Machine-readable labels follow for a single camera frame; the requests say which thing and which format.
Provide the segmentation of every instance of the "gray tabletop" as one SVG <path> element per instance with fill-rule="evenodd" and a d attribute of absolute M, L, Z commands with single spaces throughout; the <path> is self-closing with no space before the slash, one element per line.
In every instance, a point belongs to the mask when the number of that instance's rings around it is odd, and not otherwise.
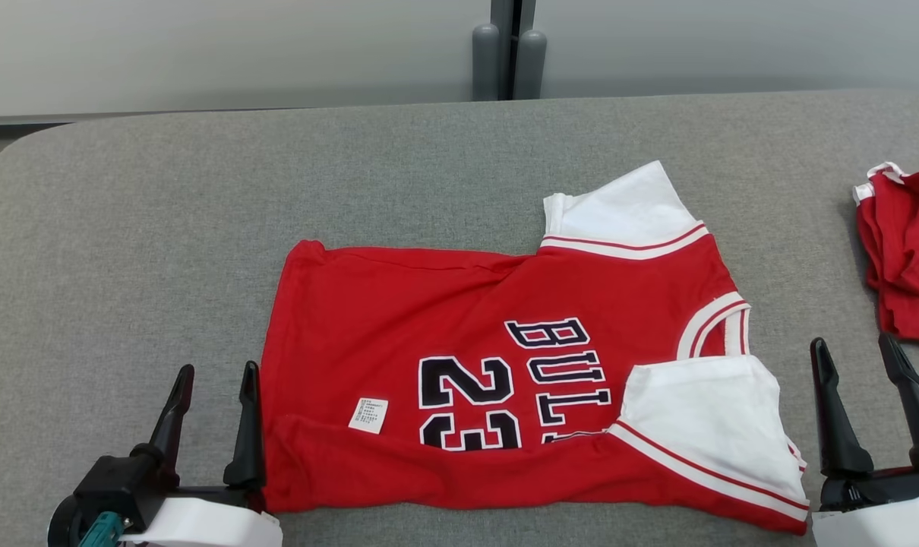
<path fill-rule="evenodd" d="M 876 465 L 908 430 L 876 346 L 851 186 L 919 170 L 919 96 L 890 91 L 641 97 L 81 122 L 0 155 L 0 545 L 43 544 L 101 454 L 147 439 L 197 367 L 178 471 L 216 484 L 245 360 L 261 355 L 299 239 L 530 253 L 540 201 L 661 160 L 754 307 L 751 349 L 820 495 L 807 345 L 824 336 Z M 919 371 L 919 346 L 907 346 Z M 286 545 L 810 544 L 688 509 L 413 505 L 282 518 Z"/>

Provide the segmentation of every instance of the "care tag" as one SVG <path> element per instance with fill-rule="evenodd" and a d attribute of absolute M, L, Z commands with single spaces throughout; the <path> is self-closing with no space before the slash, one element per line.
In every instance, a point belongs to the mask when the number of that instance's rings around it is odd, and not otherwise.
<path fill-rule="evenodd" d="M 386 420 L 387 409 L 389 409 L 389 401 L 358 399 L 358 407 L 355 408 L 352 421 L 348 422 L 348 426 L 363 432 L 378 433 L 382 430 L 382 422 Z"/>

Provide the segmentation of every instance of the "cabinet door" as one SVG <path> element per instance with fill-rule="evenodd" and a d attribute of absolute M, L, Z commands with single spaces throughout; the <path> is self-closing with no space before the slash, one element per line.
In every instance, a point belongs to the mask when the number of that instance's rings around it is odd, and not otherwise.
<path fill-rule="evenodd" d="M 919 87 L 919 0 L 536 0 L 542 96 Z"/>
<path fill-rule="evenodd" d="M 0 117 L 469 100 L 489 0 L 0 0 Z"/>

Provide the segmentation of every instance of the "teal connector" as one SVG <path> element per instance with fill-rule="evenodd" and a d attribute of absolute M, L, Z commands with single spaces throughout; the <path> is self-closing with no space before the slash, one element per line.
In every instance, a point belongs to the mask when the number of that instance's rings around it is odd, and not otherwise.
<path fill-rule="evenodd" d="M 122 517 L 118 513 L 106 511 L 95 519 L 78 547 L 115 547 L 118 538 L 122 537 L 123 529 Z"/>

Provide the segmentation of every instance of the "folded red cloth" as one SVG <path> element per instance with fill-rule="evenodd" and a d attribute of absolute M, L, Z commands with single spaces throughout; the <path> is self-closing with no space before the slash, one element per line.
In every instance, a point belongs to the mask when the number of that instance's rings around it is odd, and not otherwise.
<path fill-rule="evenodd" d="M 870 259 L 866 281 L 879 292 L 883 331 L 919 340 L 919 173 L 894 163 L 855 187 L 858 235 Z"/>

